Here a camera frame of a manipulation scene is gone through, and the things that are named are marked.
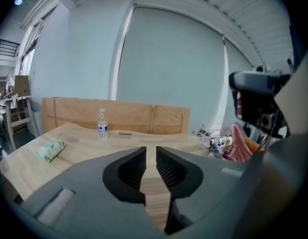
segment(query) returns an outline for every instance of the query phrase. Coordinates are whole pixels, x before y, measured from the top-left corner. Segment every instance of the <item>bottle label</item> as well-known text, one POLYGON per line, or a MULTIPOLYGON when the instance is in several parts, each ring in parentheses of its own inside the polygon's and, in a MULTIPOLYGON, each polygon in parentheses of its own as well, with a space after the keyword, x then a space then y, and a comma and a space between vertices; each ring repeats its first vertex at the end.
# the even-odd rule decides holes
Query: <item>bottle label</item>
POLYGON ((107 125, 106 126, 99 126, 99 133, 106 133, 107 132, 107 125))

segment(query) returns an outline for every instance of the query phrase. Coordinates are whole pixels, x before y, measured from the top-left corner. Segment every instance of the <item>cardboard box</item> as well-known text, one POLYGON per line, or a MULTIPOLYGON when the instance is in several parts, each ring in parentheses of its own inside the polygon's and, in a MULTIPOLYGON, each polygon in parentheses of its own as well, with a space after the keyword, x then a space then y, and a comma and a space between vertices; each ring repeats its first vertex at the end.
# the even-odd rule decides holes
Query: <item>cardboard box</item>
POLYGON ((19 97, 29 95, 29 76, 16 75, 14 78, 14 92, 19 97))

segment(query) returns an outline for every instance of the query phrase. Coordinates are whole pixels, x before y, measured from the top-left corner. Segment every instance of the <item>railing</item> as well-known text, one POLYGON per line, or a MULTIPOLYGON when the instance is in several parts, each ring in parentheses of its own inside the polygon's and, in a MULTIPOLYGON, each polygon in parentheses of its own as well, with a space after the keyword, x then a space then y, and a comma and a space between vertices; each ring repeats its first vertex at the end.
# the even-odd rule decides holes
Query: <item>railing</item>
POLYGON ((15 57, 19 43, 0 39, 0 55, 15 57))

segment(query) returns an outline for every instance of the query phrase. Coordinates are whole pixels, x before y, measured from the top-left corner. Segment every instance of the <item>water bottle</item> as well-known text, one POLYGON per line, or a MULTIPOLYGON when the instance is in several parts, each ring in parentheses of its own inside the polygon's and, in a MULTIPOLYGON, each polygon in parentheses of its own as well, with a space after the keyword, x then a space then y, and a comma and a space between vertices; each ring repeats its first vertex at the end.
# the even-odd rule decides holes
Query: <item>water bottle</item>
POLYGON ((99 139, 106 140, 108 138, 108 132, 107 132, 107 120, 105 116, 105 109, 100 109, 98 128, 99 128, 99 139))

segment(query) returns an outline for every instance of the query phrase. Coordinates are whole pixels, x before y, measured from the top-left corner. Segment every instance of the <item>ceiling light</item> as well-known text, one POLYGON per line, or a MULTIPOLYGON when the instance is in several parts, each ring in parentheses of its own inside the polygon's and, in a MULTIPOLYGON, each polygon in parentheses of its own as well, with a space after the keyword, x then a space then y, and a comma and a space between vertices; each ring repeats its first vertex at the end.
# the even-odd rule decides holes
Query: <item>ceiling light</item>
POLYGON ((22 0, 14 0, 14 4, 20 5, 20 4, 22 4, 22 0))

